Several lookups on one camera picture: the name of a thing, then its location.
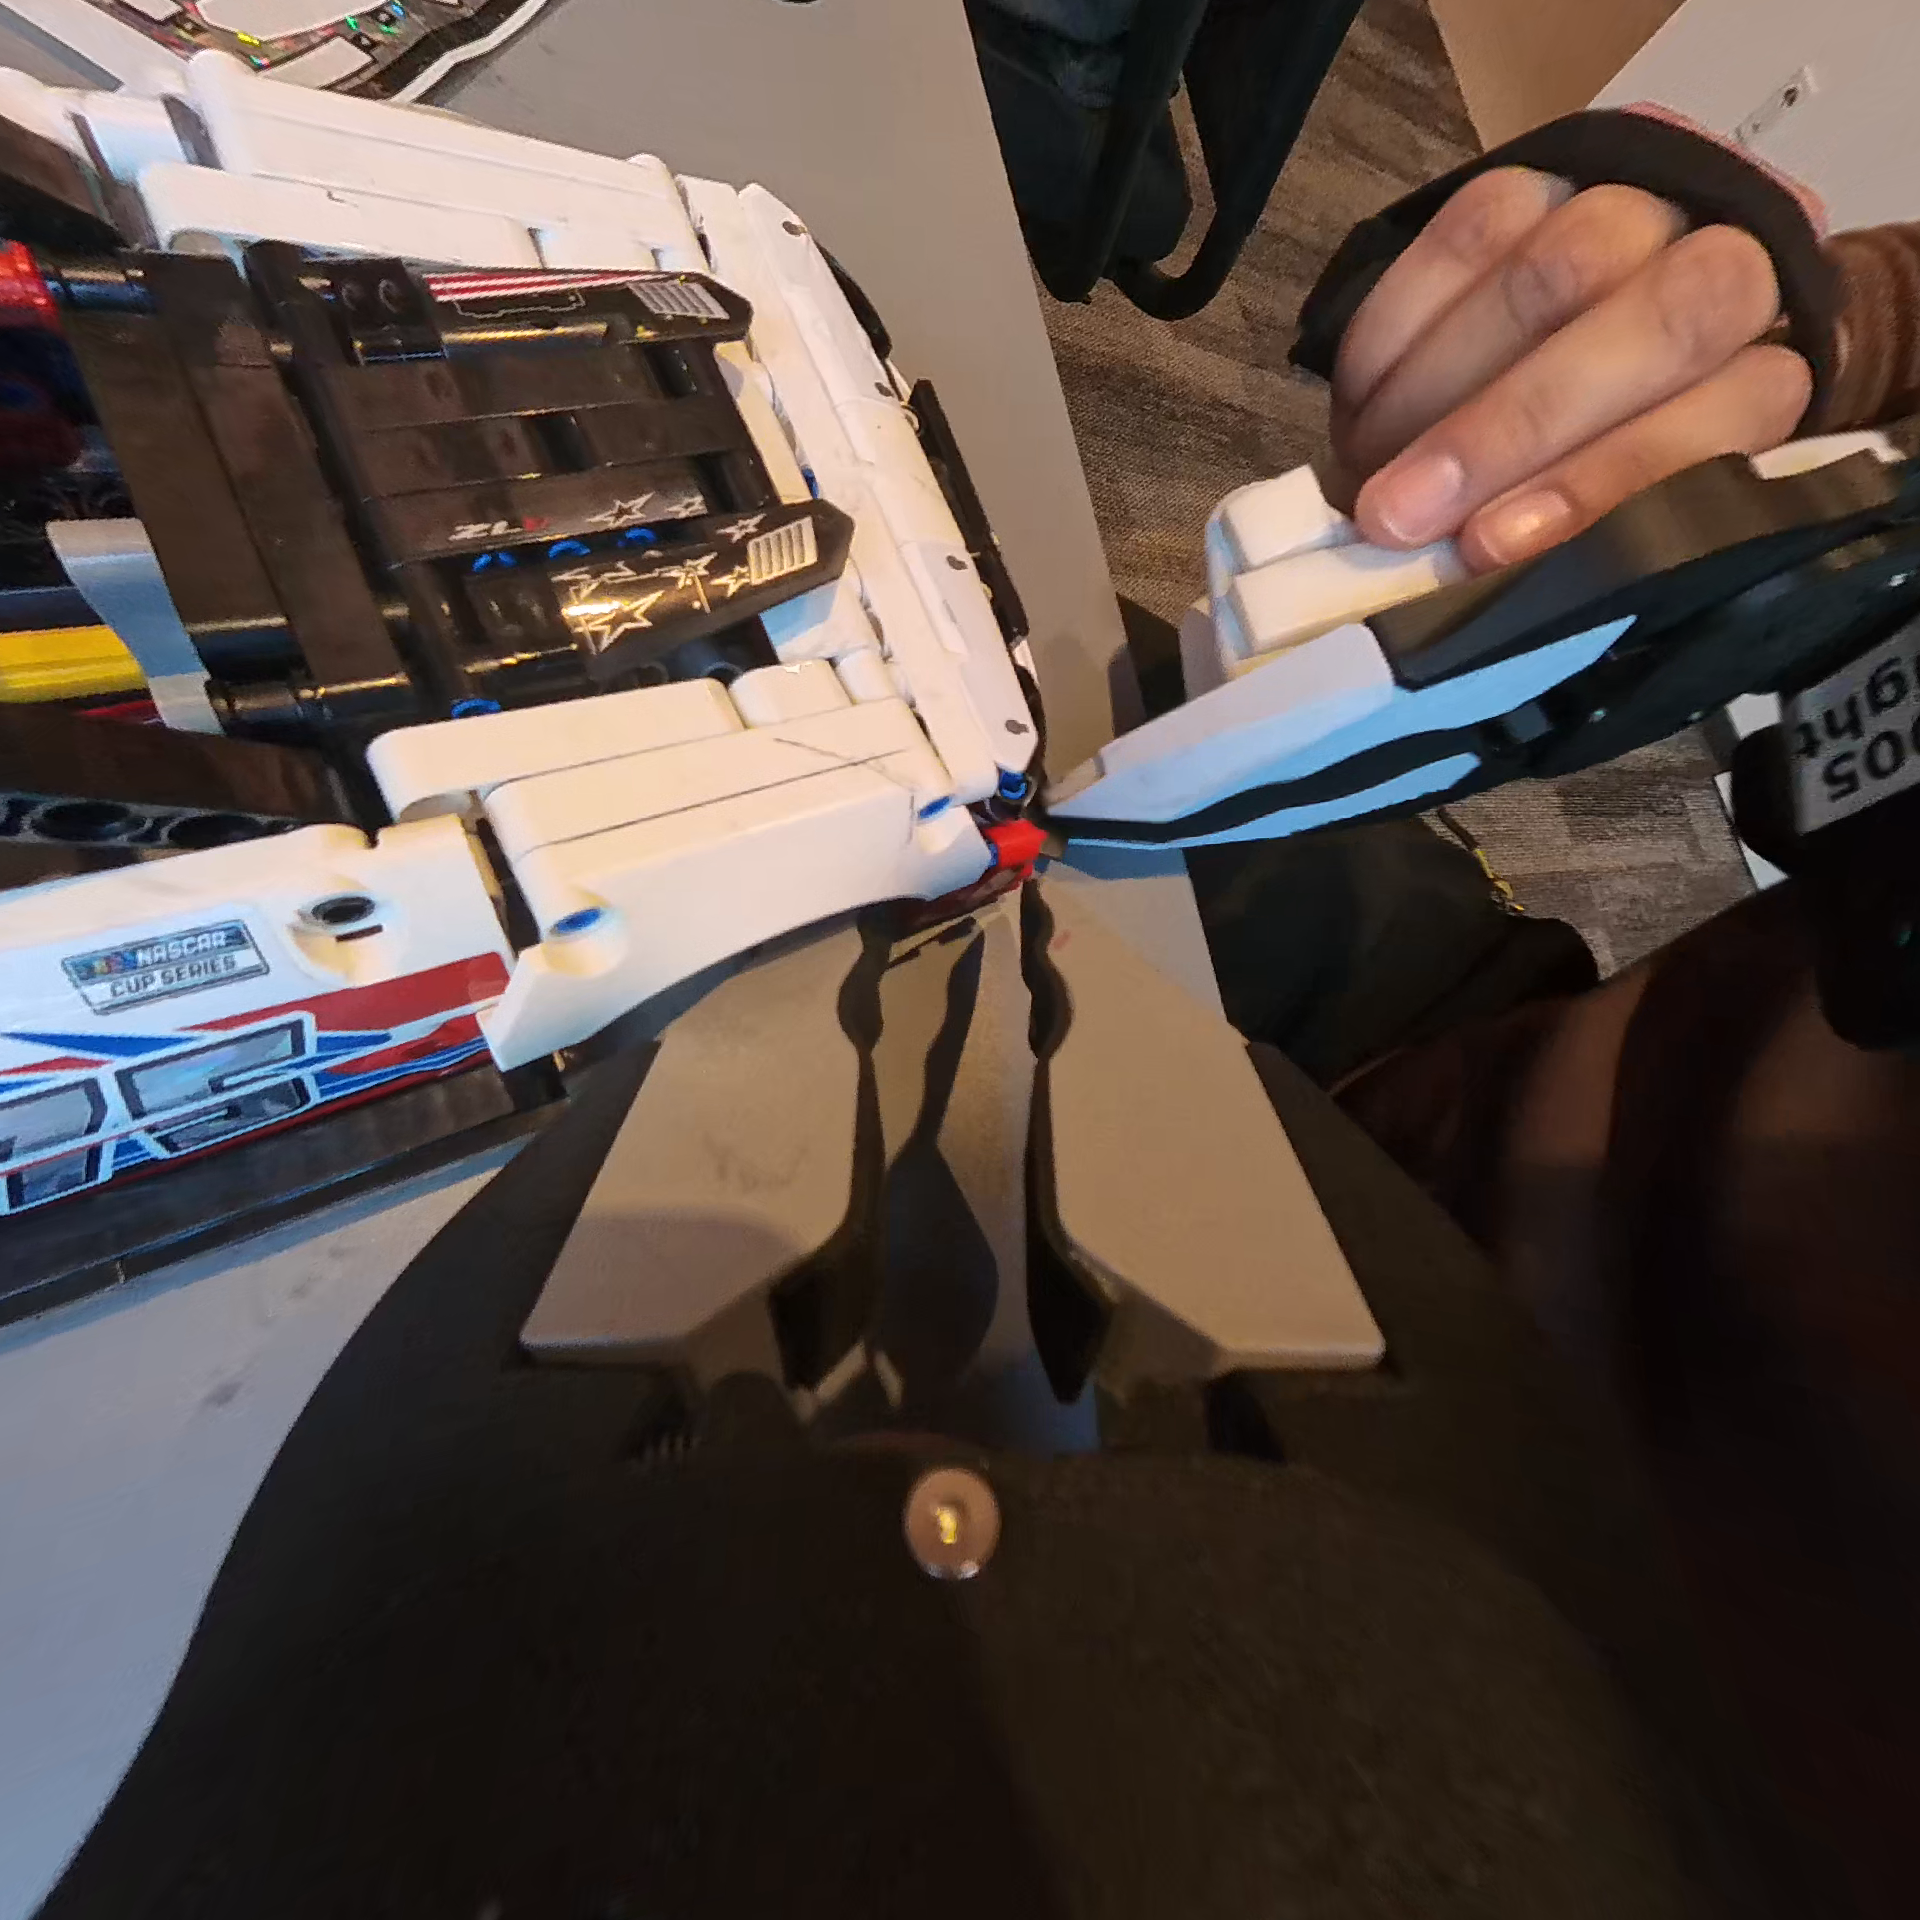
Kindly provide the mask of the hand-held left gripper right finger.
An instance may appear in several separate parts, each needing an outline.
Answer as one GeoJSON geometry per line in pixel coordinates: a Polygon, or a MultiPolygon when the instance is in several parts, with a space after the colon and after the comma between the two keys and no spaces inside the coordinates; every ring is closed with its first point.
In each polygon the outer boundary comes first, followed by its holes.
{"type": "Polygon", "coordinates": [[[1032,880],[1026,1311],[1058,1400],[1236,1374],[1360,1374],[1382,1333],[1242,1035],[1032,880]]]}

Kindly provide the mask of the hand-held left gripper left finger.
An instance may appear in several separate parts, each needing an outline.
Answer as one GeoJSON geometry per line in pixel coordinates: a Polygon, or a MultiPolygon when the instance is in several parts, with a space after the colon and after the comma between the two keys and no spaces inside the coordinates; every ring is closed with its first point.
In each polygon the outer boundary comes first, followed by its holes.
{"type": "Polygon", "coordinates": [[[882,967],[876,928],[840,918],[760,951],[666,1029],[523,1324],[533,1357],[821,1388],[862,1346],[882,967]]]}

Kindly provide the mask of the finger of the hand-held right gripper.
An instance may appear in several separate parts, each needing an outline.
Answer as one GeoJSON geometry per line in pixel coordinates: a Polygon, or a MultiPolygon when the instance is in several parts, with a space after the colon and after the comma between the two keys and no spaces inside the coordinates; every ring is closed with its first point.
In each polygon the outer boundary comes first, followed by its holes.
{"type": "Polygon", "coordinates": [[[1048,791],[1048,822],[1051,810],[1091,815],[1098,803],[1115,803],[1129,820],[1165,822],[1379,748],[1412,748],[1416,760],[1477,752],[1496,771],[1480,724],[1558,688],[1632,624],[1625,614],[1427,688],[1394,680],[1372,626],[1332,629],[1115,738],[1048,791]]]}
{"type": "Polygon", "coordinates": [[[1300,780],[1245,787],[1165,822],[1123,819],[1115,803],[1098,803],[1091,815],[1054,807],[1050,844],[1128,852],[1229,847],[1400,819],[1435,799],[1469,795],[1489,780],[1491,760],[1477,752],[1416,760],[1412,748],[1379,748],[1300,780]]]}

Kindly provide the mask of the white brick race car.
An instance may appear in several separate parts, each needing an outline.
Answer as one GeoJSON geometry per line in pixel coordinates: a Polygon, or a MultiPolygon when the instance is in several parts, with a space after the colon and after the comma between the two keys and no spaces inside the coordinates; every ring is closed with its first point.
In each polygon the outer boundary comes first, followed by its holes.
{"type": "Polygon", "coordinates": [[[760,186],[4,68],[4,1324],[1032,863],[909,388],[760,186]]]}

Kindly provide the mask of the person's right forearm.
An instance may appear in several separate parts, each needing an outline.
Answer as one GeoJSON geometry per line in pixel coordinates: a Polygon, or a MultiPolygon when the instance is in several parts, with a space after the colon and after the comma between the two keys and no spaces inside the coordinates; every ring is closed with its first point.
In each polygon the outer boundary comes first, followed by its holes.
{"type": "Polygon", "coordinates": [[[1830,364],[1796,437],[1915,418],[1917,221],[1840,230],[1822,253],[1835,296],[1830,364]]]}

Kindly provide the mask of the person's right hand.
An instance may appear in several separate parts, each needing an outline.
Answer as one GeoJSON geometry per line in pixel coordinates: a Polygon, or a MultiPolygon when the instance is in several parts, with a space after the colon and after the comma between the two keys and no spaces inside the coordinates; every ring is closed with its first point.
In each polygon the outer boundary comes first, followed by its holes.
{"type": "Polygon", "coordinates": [[[1782,446],[1809,360],[1774,339],[1763,244],[1630,186],[1505,167],[1381,276],[1332,378],[1332,478],[1360,540],[1534,559],[1665,478],[1782,446]]]}

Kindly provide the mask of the white cabinet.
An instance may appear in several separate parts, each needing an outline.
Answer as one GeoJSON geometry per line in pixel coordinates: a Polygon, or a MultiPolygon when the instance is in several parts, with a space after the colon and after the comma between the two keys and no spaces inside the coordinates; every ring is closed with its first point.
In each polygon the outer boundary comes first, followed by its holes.
{"type": "Polygon", "coordinates": [[[1594,101],[1643,103],[1769,159],[1835,230],[1917,216],[1915,2],[1684,2],[1594,101]]]}

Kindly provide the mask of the cardboard box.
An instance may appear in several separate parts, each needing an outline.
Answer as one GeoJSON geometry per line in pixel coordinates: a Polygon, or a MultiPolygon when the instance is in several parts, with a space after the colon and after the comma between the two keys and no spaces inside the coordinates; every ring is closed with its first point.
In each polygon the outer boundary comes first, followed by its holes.
{"type": "Polygon", "coordinates": [[[1589,106],[1678,2],[1428,2],[1482,149],[1589,106]]]}

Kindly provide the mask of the person's brown garment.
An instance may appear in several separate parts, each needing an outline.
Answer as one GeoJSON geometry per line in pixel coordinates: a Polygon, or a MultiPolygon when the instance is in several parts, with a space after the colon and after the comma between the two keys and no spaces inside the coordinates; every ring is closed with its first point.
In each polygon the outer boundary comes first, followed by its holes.
{"type": "Polygon", "coordinates": [[[1412,819],[1186,868],[1238,1032],[1630,1421],[1840,1910],[1915,1916],[1915,838],[1610,978],[1412,819]]]}

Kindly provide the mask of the holographic sticker sheet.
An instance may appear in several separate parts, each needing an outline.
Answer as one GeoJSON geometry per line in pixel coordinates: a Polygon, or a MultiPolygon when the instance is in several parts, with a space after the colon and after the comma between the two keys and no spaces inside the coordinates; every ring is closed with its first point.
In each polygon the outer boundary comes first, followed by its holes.
{"type": "Polygon", "coordinates": [[[122,83],[219,52],[272,79],[412,103],[525,29],[544,2],[53,2],[13,4],[122,83]]]}

